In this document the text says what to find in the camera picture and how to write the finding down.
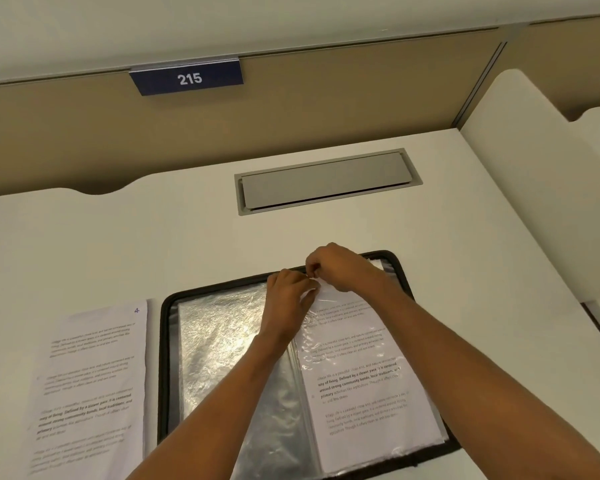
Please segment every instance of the white wall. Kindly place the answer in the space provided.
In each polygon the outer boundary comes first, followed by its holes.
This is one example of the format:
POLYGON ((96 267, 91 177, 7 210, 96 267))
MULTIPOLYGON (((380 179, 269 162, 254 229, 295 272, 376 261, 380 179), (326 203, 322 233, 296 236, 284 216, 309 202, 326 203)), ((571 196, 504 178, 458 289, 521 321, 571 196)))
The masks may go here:
POLYGON ((0 80, 600 13, 600 0, 0 0, 0 80))

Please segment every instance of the number plate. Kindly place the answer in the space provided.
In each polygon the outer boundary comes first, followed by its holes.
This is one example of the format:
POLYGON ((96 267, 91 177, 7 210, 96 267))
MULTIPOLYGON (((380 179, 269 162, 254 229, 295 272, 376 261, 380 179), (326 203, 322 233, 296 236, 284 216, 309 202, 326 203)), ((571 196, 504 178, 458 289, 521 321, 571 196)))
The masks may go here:
POLYGON ((243 84, 240 60, 229 59, 129 71, 143 96, 243 84))

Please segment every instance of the gray frame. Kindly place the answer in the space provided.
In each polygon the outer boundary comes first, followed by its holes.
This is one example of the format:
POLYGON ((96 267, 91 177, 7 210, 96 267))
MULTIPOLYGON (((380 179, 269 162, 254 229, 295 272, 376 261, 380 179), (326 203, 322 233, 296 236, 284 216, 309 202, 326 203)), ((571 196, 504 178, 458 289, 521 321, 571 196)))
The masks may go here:
POLYGON ((363 153, 360 155, 352 155, 350 157, 343 157, 343 158, 332 158, 329 160, 320 160, 317 162, 304 163, 304 164, 300 164, 300 165, 288 165, 288 166, 281 166, 281 167, 276 167, 276 168, 261 169, 261 170, 257 170, 257 171, 236 173, 233 176, 233 179, 235 181, 235 196, 236 196, 236 202, 237 202, 237 206, 238 206, 238 215, 240 215, 240 216, 248 216, 250 214, 257 214, 259 212, 268 212, 270 210, 286 209, 288 207, 296 207, 298 205, 307 205, 307 204, 311 204, 311 203, 315 203, 315 202, 323 202, 323 201, 328 201, 328 200, 336 200, 336 199, 340 199, 340 198, 353 197, 356 195, 371 194, 371 193, 375 193, 375 192, 386 192, 389 190, 401 189, 404 187, 414 187, 416 185, 423 184, 423 181, 420 178, 420 175, 418 174, 416 168, 413 166, 413 163, 411 162, 411 160, 407 154, 407 151, 404 148, 395 148, 392 150, 384 150, 382 152, 363 153), (338 162, 338 161, 344 161, 344 160, 354 160, 354 159, 362 158, 362 157, 385 155, 387 153, 400 153, 400 156, 402 157, 402 160, 404 161, 405 166, 407 167, 407 169, 409 170, 409 172, 411 174, 412 180, 410 182, 408 182, 406 184, 402 184, 402 185, 396 185, 396 186, 386 187, 386 188, 381 188, 381 189, 368 189, 368 190, 362 190, 360 192, 348 193, 345 195, 328 196, 328 197, 316 198, 314 200, 286 203, 286 204, 282 204, 282 205, 276 205, 274 207, 268 207, 266 209, 251 210, 251 209, 247 209, 247 207, 245 207, 244 191, 242 188, 242 177, 246 177, 247 175, 257 175, 259 173, 269 173, 269 172, 273 172, 273 171, 287 170, 287 169, 291 169, 291 168, 315 166, 315 165, 321 165, 323 163, 331 163, 331 162, 338 162))

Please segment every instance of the person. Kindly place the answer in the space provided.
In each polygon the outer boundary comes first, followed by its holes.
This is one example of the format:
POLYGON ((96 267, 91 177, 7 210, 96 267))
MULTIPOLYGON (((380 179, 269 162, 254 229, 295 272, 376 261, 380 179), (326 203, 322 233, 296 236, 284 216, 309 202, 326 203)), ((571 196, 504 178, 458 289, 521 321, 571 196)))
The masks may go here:
POLYGON ((600 453, 571 425, 382 270, 330 243, 309 255, 306 275, 288 269, 270 275, 260 332, 247 352, 128 480, 229 479, 273 366, 318 293, 311 278, 353 291, 373 307, 487 478, 600 479, 600 453))

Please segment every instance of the forearm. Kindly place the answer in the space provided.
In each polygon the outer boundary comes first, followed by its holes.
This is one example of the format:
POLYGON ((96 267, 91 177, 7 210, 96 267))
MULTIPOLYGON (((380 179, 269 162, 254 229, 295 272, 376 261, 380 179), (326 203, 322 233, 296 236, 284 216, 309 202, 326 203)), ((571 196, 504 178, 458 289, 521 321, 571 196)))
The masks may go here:
POLYGON ((600 454, 476 348, 378 277, 359 290, 489 478, 600 478, 600 454))
POLYGON ((231 372, 128 480, 227 480, 282 352, 256 336, 231 372))

